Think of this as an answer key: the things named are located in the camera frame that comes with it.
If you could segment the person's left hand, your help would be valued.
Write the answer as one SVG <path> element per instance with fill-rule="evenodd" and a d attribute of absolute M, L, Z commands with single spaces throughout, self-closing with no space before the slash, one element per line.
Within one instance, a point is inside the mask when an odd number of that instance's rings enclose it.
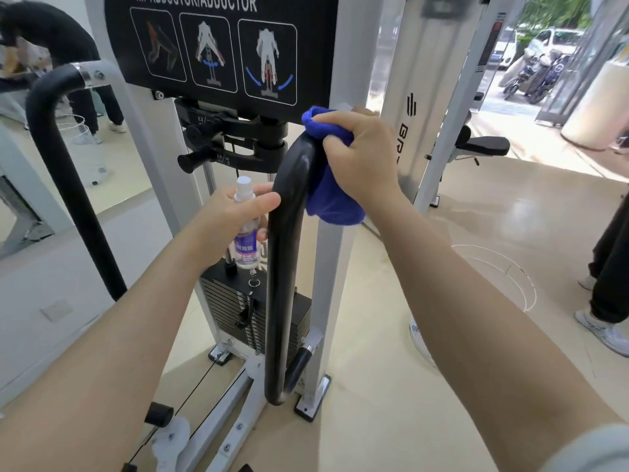
<path fill-rule="evenodd" d="M 191 243 L 202 269 L 218 262 L 243 225 L 258 217 L 240 215 L 240 204 L 234 202 L 235 192 L 235 187 L 218 189 L 188 226 L 191 231 Z M 256 197 L 267 192 L 274 192 L 271 183 L 254 186 Z M 260 243 L 268 239 L 268 214 L 259 216 L 257 240 Z"/>

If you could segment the black adjustment bracket with knob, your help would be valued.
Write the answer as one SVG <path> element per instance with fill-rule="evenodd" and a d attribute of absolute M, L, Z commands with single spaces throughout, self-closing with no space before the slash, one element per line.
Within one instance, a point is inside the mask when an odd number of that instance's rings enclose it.
<path fill-rule="evenodd" d="M 186 174 L 203 164 L 218 163 L 233 169 L 277 174 L 287 152 L 287 124 L 276 119 L 240 119 L 229 110 L 207 110 L 198 101 L 175 99 L 177 116 L 189 153 L 177 163 Z"/>

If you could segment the black foam roller pad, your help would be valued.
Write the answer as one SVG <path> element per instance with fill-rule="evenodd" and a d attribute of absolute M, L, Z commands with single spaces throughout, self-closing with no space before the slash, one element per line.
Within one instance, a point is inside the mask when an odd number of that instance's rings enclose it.
<path fill-rule="evenodd" d="M 172 406 L 158 402 L 151 402 L 144 423 L 156 428 L 165 428 L 171 422 L 175 410 Z"/>

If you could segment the white wall socket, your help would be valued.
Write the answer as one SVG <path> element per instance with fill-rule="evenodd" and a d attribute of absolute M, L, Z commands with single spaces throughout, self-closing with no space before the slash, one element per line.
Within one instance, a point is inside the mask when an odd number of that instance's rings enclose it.
<path fill-rule="evenodd" d="M 55 323 L 73 313 L 74 309 L 71 303 L 64 298 L 41 308 L 39 311 L 49 322 Z"/>

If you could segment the person's right hand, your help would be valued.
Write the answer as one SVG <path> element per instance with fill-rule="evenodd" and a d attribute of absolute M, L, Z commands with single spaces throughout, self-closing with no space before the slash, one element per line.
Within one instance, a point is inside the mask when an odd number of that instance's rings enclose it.
<path fill-rule="evenodd" d="M 332 135 L 324 139 L 334 178 L 375 223 L 397 222 L 410 208 L 397 181 L 392 128 L 376 113 L 358 107 L 320 113 L 313 121 L 353 134 L 350 145 Z"/>

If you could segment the black weight stack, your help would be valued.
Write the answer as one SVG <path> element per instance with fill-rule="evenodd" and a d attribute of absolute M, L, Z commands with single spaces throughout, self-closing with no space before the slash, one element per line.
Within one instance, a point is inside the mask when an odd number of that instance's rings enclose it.
<path fill-rule="evenodd" d="M 265 352 L 265 319 L 267 274 L 259 270 L 260 284 L 249 285 L 250 275 L 242 269 L 233 276 L 226 270 L 226 262 L 212 265 L 200 276 L 200 284 L 209 309 L 225 333 L 259 353 Z M 289 334 L 287 362 L 291 362 L 298 347 L 310 331 L 311 299 L 295 293 Z"/>

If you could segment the parked scooters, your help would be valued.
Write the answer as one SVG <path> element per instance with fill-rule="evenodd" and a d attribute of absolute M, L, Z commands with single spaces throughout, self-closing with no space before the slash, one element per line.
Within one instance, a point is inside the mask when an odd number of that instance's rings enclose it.
<path fill-rule="evenodd" d="M 539 104 L 552 92 L 571 57 L 571 54 L 562 53 L 557 49 L 539 56 L 532 56 L 517 76 L 504 88 L 504 100 L 507 101 L 517 92 L 521 92 L 528 98 L 529 104 Z"/>

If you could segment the white car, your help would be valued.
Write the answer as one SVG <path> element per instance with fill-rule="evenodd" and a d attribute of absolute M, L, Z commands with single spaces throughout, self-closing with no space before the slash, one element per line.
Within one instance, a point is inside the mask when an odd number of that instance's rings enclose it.
<path fill-rule="evenodd" d="M 490 63 L 498 70 L 506 70 L 514 61 L 518 44 L 518 32 L 514 28 L 505 28 L 497 40 Z"/>
<path fill-rule="evenodd" d="M 527 58 L 550 56 L 552 52 L 574 54 L 585 34 L 583 29 L 546 28 L 534 36 L 524 55 Z"/>

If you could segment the black seat pad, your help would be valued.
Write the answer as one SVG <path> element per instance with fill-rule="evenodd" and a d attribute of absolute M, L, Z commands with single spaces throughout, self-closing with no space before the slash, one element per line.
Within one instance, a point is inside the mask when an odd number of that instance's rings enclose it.
<path fill-rule="evenodd" d="M 510 141 L 502 136 L 472 136 L 471 128 L 463 125 L 449 162 L 471 158 L 479 166 L 480 157 L 504 157 L 511 150 Z"/>

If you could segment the clear spray bottle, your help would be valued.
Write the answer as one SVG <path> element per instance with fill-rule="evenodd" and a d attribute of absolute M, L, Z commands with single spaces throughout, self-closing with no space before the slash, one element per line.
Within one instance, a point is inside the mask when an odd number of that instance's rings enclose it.
<path fill-rule="evenodd" d="M 237 179 L 237 190 L 234 202 L 241 204 L 256 198 L 251 178 L 242 175 Z M 258 252 L 257 232 L 260 226 L 260 217 L 246 222 L 233 241 L 235 263 L 238 268 L 244 270 L 256 269 L 260 263 Z"/>

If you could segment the white gym machine with seat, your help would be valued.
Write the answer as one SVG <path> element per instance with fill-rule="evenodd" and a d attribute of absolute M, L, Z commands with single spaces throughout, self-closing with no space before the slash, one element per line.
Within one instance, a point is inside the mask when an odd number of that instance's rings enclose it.
<path fill-rule="evenodd" d="M 381 118 L 398 179 L 427 214 L 515 0 L 405 0 Z"/>

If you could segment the grey sleeve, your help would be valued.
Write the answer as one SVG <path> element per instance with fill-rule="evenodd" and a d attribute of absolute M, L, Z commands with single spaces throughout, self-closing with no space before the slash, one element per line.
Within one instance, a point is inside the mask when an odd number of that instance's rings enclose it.
<path fill-rule="evenodd" d="M 539 472 L 629 472 L 629 424 L 593 429 L 562 447 Z"/>

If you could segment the white gym machine frame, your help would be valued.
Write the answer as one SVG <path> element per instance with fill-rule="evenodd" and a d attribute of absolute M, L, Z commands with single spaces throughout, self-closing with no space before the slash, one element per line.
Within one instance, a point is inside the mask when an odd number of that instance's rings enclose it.
<path fill-rule="evenodd" d="M 107 73 L 113 75 L 114 92 L 172 234 L 184 228 L 218 186 L 234 185 L 237 173 L 255 174 L 260 179 L 267 175 L 268 180 L 274 180 L 276 174 L 242 171 L 210 162 L 192 174 L 181 170 L 177 157 L 190 151 L 174 105 L 179 97 L 125 82 L 111 55 L 103 18 L 94 14 L 98 1 L 85 0 L 92 33 Z M 384 0 L 339 0 L 332 86 L 326 108 L 350 110 L 355 104 L 365 105 L 383 5 Z M 240 119 L 258 117 L 242 117 L 235 110 L 198 102 L 202 109 L 229 110 Z M 293 140 L 289 128 L 300 123 L 276 120 L 287 124 L 285 141 L 289 149 L 300 136 Z M 311 299 L 309 333 L 317 328 L 323 340 L 294 392 L 279 406 L 286 409 L 289 400 L 297 395 L 295 413 L 308 422 L 315 420 L 331 385 L 325 370 L 355 232 L 356 227 L 333 226 L 323 220 L 308 219 L 304 211 L 295 292 Z M 236 274 L 235 267 L 227 266 L 232 260 L 228 252 L 223 259 L 228 275 Z M 249 285 L 258 286 L 257 273 L 249 275 Z M 206 380 L 202 380 L 199 393 L 193 393 L 192 405 L 184 406 L 184 412 L 176 413 L 167 427 L 153 433 L 131 464 L 126 465 L 130 470 L 139 466 L 140 471 L 151 472 L 229 472 L 260 415 L 273 406 L 264 395 L 265 353 L 257 352 L 219 328 L 200 278 L 194 292 L 216 340 L 209 358 L 218 365 L 219 373 L 232 372 L 235 376 L 229 385 L 211 391 L 208 400 L 200 395 L 208 392 Z"/>

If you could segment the blue cleaning cloth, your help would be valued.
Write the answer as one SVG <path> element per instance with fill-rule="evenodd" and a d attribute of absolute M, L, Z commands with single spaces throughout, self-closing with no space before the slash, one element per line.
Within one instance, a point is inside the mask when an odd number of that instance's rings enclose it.
<path fill-rule="evenodd" d="M 319 106 L 312 106 L 307 110 L 301 118 L 305 132 L 311 138 L 321 141 L 329 135 L 335 136 L 349 147 L 354 141 L 351 131 L 342 126 L 313 120 L 316 115 L 326 112 L 331 112 L 331 110 Z M 338 185 L 326 154 L 323 154 L 323 161 L 323 166 L 319 167 L 315 174 L 313 186 L 306 201 L 306 213 L 335 226 L 359 225 L 366 217 L 365 211 Z"/>

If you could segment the person's left forearm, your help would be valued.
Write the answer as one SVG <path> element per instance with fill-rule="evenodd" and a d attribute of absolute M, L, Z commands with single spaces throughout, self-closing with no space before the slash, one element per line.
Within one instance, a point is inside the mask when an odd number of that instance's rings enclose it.
<path fill-rule="evenodd" d="M 239 227 L 188 226 L 0 421 L 0 472 L 120 472 L 200 273 Z"/>

